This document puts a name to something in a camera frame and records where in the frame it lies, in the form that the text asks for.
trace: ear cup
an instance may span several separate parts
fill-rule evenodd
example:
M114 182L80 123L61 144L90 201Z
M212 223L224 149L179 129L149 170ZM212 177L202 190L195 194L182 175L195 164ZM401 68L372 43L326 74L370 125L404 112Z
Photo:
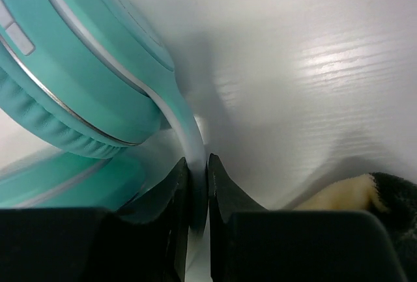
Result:
M96 133L56 104L1 44L0 108L26 130L67 152L111 158L126 147Z
M159 130L161 112L152 99L129 86L91 53L49 0L0 2L0 40L12 56L2 64L3 70L61 123L32 114L39 111L36 106L29 109L20 103L24 114L18 113L16 103L7 97L1 105L14 120L19 119L22 126L56 147L94 158L111 157ZM31 45L30 52L22 42ZM142 64L139 55L136 61ZM27 98L21 101L25 105L29 102Z

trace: mint green headphones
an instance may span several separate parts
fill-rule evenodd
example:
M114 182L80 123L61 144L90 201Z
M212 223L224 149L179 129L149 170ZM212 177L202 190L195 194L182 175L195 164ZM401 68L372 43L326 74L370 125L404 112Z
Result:
M81 197L87 204L121 206L134 195L128 189L137 192L146 179L140 164L119 152L157 132L162 113L192 176L192 229L204 229L203 141L178 90L171 57L128 0L0 0L0 43L0 108L71 153L40 164L37 172L0 180L0 206L68 206ZM116 174L117 166L127 174ZM82 184L74 178L89 170L95 174ZM115 176L124 178L117 182ZM61 188L66 181L78 182ZM105 188L123 195L106 204ZM58 200L48 190L65 194Z

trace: black fur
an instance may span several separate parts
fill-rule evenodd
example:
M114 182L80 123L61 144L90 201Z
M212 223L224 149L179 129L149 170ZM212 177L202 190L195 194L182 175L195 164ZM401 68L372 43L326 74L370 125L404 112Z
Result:
M417 185L398 176L371 173L381 203L371 209L386 227L410 282L417 282Z

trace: white backdrop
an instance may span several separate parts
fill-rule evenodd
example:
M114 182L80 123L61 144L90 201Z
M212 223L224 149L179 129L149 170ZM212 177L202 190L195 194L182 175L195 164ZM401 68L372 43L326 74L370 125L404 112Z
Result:
M261 204L367 171L417 181L416 0L132 2L170 50L208 151ZM15 129L1 132L4 160L27 137L0 118ZM179 155L169 130L153 140ZM208 254L189 281L210 281Z

